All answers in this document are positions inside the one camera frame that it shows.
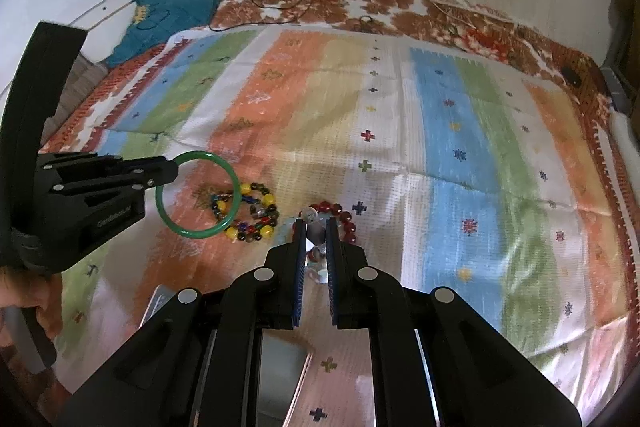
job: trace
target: bedsheet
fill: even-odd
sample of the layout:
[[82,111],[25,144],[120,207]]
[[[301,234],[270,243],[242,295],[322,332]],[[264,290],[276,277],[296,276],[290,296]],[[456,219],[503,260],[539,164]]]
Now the bedsheet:
[[[219,17],[242,14],[244,1],[226,1]],[[327,9],[302,26],[188,30],[98,86],[46,150],[209,150],[267,185],[281,222],[260,243],[189,240],[148,194],[144,220],[64,274],[64,387],[73,392],[133,333],[156,285],[222,288],[288,240],[300,208],[329,200],[354,214],[371,265],[414,289],[455,288],[585,421],[610,399],[638,357],[640,228],[591,63],[564,49],[583,78],[569,86],[561,48],[533,30],[443,0],[433,16],[417,1],[391,0],[383,15],[378,3],[366,17],[347,6],[333,21]],[[408,14],[430,29],[401,35],[393,20]],[[500,35],[483,39],[476,18],[511,25],[535,67]],[[480,29],[434,30],[455,19]],[[185,165],[165,190],[170,215],[210,226],[221,172]],[[311,425],[318,408],[334,425],[373,425],[368,337],[332,328],[327,301],[326,286],[306,278],[301,326],[284,334],[312,353],[292,425]]]

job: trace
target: teal cloth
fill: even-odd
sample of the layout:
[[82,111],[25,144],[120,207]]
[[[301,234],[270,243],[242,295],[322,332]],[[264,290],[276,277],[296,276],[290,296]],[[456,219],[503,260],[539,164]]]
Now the teal cloth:
[[220,0],[136,0],[147,7],[144,20],[132,23],[122,39],[105,60],[114,68],[136,57],[182,30],[209,24]]

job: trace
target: human hand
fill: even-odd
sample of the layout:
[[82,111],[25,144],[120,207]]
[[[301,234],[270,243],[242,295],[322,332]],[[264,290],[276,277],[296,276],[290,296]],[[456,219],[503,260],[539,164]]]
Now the human hand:
[[12,344],[1,309],[7,306],[36,308],[36,318],[50,339],[62,330],[62,276],[46,279],[28,270],[0,267],[0,347]]

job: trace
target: orange stripe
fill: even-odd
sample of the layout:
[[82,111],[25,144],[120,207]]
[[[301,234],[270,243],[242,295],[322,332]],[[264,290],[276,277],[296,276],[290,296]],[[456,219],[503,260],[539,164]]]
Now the orange stripe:
[[[241,181],[270,186],[267,176],[279,132],[288,125],[300,98],[305,96],[307,77],[316,69],[330,38],[317,32],[282,32],[228,108],[225,120],[210,137],[207,150],[227,158],[229,151],[237,155],[240,159],[233,167]],[[271,98],[248,103],[247,97],[256,92]],[[193,198],[199,188],[211,184],[216,189],[230,187],[221,168],[208,162],[197,163],[175,200],[171,218],[188,229],[211,227],[211,211],[195,208]],[[248,215],[245,205],[241,212]],[[231,243],[224,233],[208,239],[185,239],[162,227],[134,297],[132,317],[137,320],[142,316],[148,296],[158,284],[176,290],[193,285],[202,292],[213,291],[228,285],[239,273],[259,266],[265,254],[262,243]]]
[[562,90],[526,86],[554,139],[577,202],[588,241],[592,313],[602,326],[627,311],[625,271],[611,208],[572,101]]

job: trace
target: black cross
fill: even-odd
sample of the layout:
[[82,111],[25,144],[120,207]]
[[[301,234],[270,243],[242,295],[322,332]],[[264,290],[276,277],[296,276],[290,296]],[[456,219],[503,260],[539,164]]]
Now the black cross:
[[354,204],[351,210],[356,211],[356,216],[361,216],[363,212],[367,212],[367,206],[362,204],[362,201],[358,201],[358,204]]
[[314,417],[314,422],[319,422],[322,418],[328,418],[327,413],[322,412],[319,407],[316,407],[315,411],[309,411],[309,415]]

